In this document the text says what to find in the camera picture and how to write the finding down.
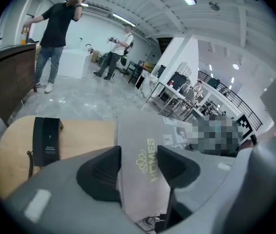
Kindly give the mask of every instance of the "backpack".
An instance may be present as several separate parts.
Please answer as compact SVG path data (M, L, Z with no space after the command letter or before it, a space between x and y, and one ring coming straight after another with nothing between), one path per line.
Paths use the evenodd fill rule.
M130 52L132 47L133 47L133 40L132 40L131 44L124 50L124 56L126 56Z

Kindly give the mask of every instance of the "jeans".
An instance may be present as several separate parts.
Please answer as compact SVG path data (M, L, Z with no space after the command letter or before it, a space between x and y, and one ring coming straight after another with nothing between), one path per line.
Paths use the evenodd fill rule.
M104 59L101 69L99 70L100 74L103 74L104 70L107 68L107 66L110 66L109 72L108 72L108 77L112 77L114 70L116 68L116 63L120 59L120 55L115 54L113 52L109 52L108 56Z
M48 82L54 84L56 75L58 74L59 62L60 57L62 54L63 47L41 47L41 50L38 55L36 69L35 69L35 76L36 76L36 83L40 82L40 77L42 71L48 61L49 57L51 57L51 70Z

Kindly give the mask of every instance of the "dark wooden counter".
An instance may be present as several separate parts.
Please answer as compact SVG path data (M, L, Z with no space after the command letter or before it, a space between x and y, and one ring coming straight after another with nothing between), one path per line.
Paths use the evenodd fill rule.
M15 45L0 50L0 118L8 119L35 84L36 44Z

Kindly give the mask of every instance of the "black t-shirt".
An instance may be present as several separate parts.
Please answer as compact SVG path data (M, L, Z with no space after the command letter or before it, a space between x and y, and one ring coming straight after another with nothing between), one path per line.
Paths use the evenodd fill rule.
M42 16L49 19L46 31L40 45L42 47L65 46L66 32L71 20L74 20L75 6L66 6L65 3L56 3Z

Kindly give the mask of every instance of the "gray tiled floor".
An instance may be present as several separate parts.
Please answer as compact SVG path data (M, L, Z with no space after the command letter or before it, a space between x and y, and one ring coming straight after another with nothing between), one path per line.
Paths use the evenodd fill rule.
M81 79L58 76L54 90L45 94L50 71L48 62L41 79L42 87L38 88L38 93L29 92L23 100L24 106L20 102L12 118L17 120L24 116L37 115L65 119L115 120L124 109L142 108L145 99L135 94L134 85L128 84L128 77L123 78L116 70L113 84L96 77L93 71L97 70L98 66L91 64L89 69L84 70ZM144 111L155 112L151 105L147 105ZM0 120L0 138L5 130L6 127Z

